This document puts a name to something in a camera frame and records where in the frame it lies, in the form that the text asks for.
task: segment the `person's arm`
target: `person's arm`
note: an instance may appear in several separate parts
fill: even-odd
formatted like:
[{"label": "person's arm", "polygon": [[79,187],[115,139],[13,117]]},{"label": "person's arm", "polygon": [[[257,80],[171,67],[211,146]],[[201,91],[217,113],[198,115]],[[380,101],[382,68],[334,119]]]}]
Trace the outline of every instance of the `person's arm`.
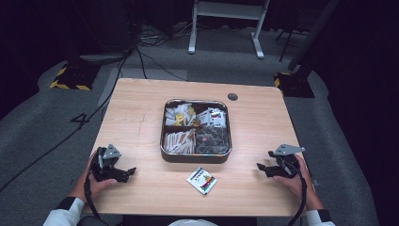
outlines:
[{"label": "person's arm", "polygon": [[[310,226],[332,226],[332,225],[335,225],[331,220],[328,210],[325,209],[322,201],[320,200],[320,198],[317,196],[316,192],[313,189],[312,182],[311,182],[311,175],[309,174],[308,169],[306,168],[305,161],[298,155],[295,155],[295,157],[299,163],[301,174],[302,174],[303,178],[305,179],[306,185],[307,185],[306,209],[308,212],[306,213],[306,216],[308,219],[308,224]],[[290,188],[290,190],[295,194],[297,199],[300,202],[302,201],[302,183],[299,178],[299,175],[297,175],[293,179],[280,177],[280,176],[274,176],[273,180]]]},{"label": "person's arm", "polygon": [[[70,225],[77,225],[80,220],[80,215],[82,213],[83,207],[87,202],[85,197],[85,189],[84,184],[86,181],[88,167],[91,158],[88,161],[88,165],[85,171],[80,175],[79,179],[75,183],[72,191],[65,198],[56,209],[52,210],[47,217],[46,221],[44,222],[43,226],[50,226],[50,225],[61,225],[61,226],[70,226]],[[97,182],[93,175],[90,175],[90,189],[91,189],[91,198],[94,200],[100,193],[100,191],[111,187],[117,184],[117,180],[109,179],[101,182]]]}]

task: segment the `human hand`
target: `human hand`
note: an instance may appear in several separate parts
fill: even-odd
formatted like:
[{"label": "human hand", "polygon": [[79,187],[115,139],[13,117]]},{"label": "human hand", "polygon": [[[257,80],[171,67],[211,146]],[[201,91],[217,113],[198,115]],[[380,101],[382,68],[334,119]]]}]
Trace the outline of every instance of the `human hand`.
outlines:
[{"label": "human hand", "polygon": [[[85,171],[80,175],[79,179],[77,180],[76,184],[74,185],[72,191],[70,192],[70,197],[76,197],[82,200],[83,202],[88,202],[85,196],[85,181],[88,175],[88,168],[90,166],[91,159],[96,155],[96,153],[92,154],[90,159],[88,160],[88,164],[86,166]],[[97,182],[94,176],[91,174],[88,177],[90,181],[90,191],[91,191],[91,198],[94,200],[102,190],[105,190],[111,186],[116,185],[118,182],[115,179],[108,179],[101,182]]]},{"label": "human hand", "polygon": [[[298,161],[299,169],[302,174],[302,177],[305,179],[307,188],[306,188],[306,208],[307,210],[316,210],[316,209],[324,209],[322,202],[317,196],[316,192],[313,189],[311,182],[311,175],[306,167],[305,161],[303,158],[299,157],[295,154],[295,158]],[[281,176],[274,176],[273,180],[278,183],[287,186],[291,192],[294,193],[296,198],[301,202],[302,201],[302,182],[300,180],[299,174],[297,174],[294,178],[286,178]]]}]

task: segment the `gray carpet floor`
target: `gray carpet floor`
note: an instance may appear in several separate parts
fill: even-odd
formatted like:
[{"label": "gray carpet floor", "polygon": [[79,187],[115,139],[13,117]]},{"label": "gray carpet floor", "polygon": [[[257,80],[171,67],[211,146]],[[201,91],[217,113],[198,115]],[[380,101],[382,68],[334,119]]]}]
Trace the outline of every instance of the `gray carpet floor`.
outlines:
[{"label": "gray carpet floor", "polygon": [[[276,42],[278,32],[262,31],[260,42],[265,58],[260,60],[249,39],[253,30],[203,30],[198,34],[194,55],[187,53],[189,36],[161,46],[139,46],[139,49],[169,71],[160,73],[163,69],[143,56],[149,77],[154,72],[157,79],[174,74],[192,82],[274,86],[274,73],[289,72],[287,65],[298,47],[290,46],[279,62],[285,38]],[[302,41],[302,37],[292,39],[296,44]],[[50,89],[63,64],[59,62],[44,73],[39,80],[40,92],[0,121],[0,186],[74,131],[78,123],[70,122],[72,118],[81,113],[91,115],[97,109],[109,92],[107,87],[115,79],[118,67],[118,63],[103,65],[90,91]],[[131,73],[138,76],[139,70],[140,58],[133,52],[123,65],[122,76]],[[316,73],[310,75],[309,82],[314,99],[284,97],[284,101],[299,143],[307,149],[305,157],[317,182],[315,189],[337,225],[376,226],[370,187],[331,112],[327,88]],[[0,193],[1,225],[44,222],[86,165],[105,113],[106,108],[101,109],[75,135],[29,167]],[[103,217],[110,225],[121,221],[121,216]],[[258,225],[284,225],[289,220],[258,218]]]}]

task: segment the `table top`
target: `table top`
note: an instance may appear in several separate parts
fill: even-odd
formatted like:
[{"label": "table top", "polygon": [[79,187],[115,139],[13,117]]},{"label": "table top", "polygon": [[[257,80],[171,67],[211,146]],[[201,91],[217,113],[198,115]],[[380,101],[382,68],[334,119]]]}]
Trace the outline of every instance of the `table top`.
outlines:
[{"label": "table top", "polygon": [[[229,100],[229,93],[238,100]],[[225,163],[169,163],[162,158],[163,113],[171,99],[219,101],[227,106],[232,151]],[[277,165],[268,151],[282,143],[298,145],[277,88],[121,78],[93,152],[110,143],[122,154],[115,168],[137,170],[126,184],[97,198],[99,213],[267,217],[292,216],[298,209],[289,189],[267,178],[256,165]],[[207,195],[186,181],[197,167],[217,179]]]}]

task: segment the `metal tin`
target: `metal tin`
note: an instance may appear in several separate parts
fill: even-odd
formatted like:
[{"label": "metal tin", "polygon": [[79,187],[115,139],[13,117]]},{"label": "metal tin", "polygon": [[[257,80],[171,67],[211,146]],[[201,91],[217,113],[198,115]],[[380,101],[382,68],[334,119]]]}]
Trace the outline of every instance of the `metal tin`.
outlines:
[{"label": "metal tin", "polygon": [[[210,108],[219,109],[224,112],[225,126],[213,125],[189,125],[176,126],[167,125],[167,109],[176,108],[179,105],[189,104],[192,106],[196,115],[208,111]],[[167,136],[179,132],[194,133],[194,152],[193,153],[172,153],[168,150]],[[172,163],[224,163],[231,153],[231,133],[229,123],[228,108],[225,104],[218,101],[201,100],[179,100],[172,99],[165,103],[164,119],[162,122],[162,132],[160,139],[160,148],[162,157]]]}]

